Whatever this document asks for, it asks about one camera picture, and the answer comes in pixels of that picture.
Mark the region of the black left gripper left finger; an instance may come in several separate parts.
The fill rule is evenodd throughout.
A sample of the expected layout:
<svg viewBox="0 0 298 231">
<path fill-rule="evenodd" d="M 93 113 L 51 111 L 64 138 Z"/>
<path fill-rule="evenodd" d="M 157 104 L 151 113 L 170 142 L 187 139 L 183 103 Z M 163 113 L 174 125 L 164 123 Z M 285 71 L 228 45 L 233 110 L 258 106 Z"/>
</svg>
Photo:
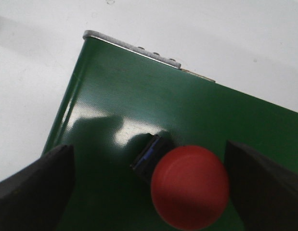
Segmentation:
<svg viewBox="0 0 298 231">
<path fill-rule="evenodd" d="M 59 145 L 0 182 L 0 231 L 54 231 L 76 181 L 74 149 Z"/>
</svg>

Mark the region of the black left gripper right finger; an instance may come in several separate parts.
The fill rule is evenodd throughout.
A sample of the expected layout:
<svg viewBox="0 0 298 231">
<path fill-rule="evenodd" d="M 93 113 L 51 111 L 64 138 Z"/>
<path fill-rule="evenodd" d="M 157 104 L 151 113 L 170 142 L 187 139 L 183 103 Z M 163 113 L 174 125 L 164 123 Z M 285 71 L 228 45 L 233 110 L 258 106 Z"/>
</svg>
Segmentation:
<svg viewBox="0 0 298 231">
<path fill-rule="evenodd" d="M 226 143 L 224 165 L 246 231 L 298 231 L 298 174 L 234 141 Z"/>
</svg>

